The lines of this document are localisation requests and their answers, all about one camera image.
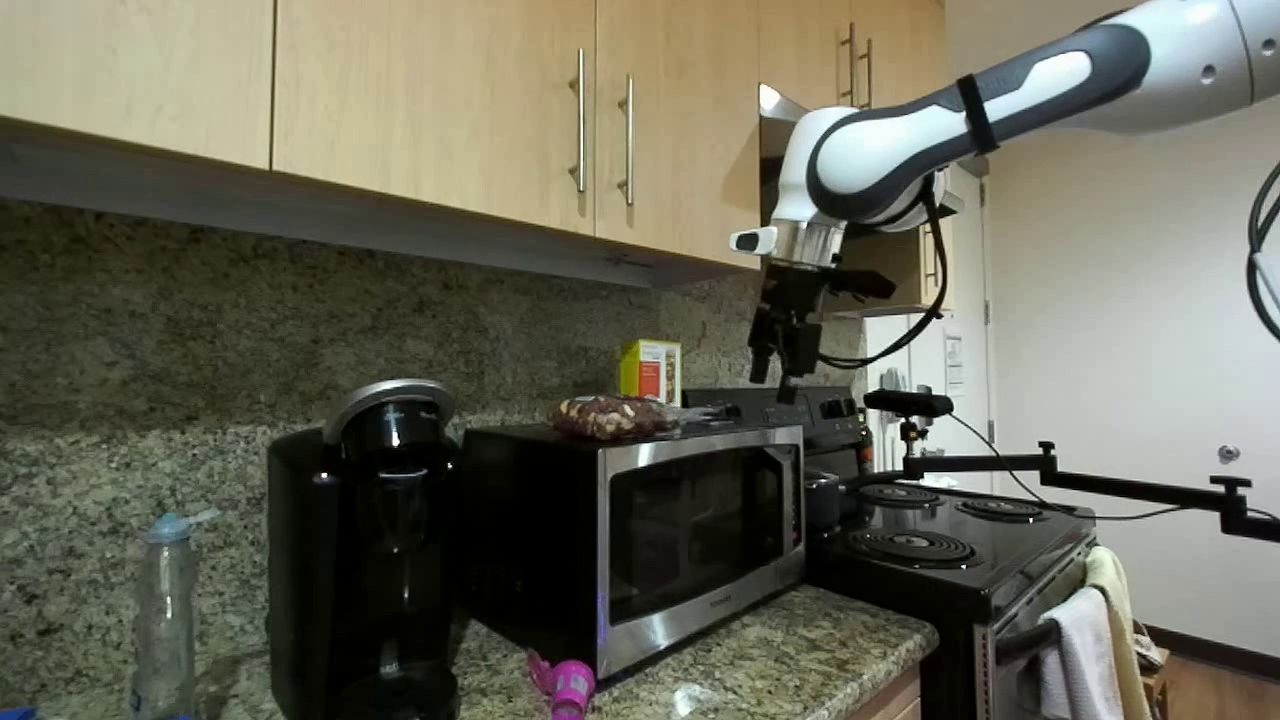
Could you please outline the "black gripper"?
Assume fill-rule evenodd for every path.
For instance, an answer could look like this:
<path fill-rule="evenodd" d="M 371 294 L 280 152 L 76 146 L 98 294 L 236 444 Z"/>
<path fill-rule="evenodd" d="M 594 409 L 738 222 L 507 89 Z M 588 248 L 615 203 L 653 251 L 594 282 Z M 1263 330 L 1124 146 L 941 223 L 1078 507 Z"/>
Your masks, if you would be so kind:
<path fill-rule="evenodd" d="M 761 276 L 761 297 L 749 330 L 749 375 L 762 380 L 780 368 L 785 380 L 808 375 L 820 360 L 820 301 L 825 282 L 802 267 L 768 264 Z"/>

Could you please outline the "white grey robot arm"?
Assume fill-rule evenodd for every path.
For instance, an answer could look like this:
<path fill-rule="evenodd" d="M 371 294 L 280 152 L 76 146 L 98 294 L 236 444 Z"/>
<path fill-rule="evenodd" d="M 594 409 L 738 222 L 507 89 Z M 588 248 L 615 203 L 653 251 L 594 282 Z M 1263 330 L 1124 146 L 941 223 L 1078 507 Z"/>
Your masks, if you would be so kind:
<path fill-rule="evenodd" d="M 1140 0 L 1072 38 L 888 110 L 797 115 L 775 202 L 728 248 L 756 255 L 762 290 L 749 330 L 749 380 L 848 368 L 820 354 L 820 297 L 848 290 L 851 236 L 941 223 L 937 174 L 1035 127 L 1162 132 L 1280 91 L 1280 0 Z"/>

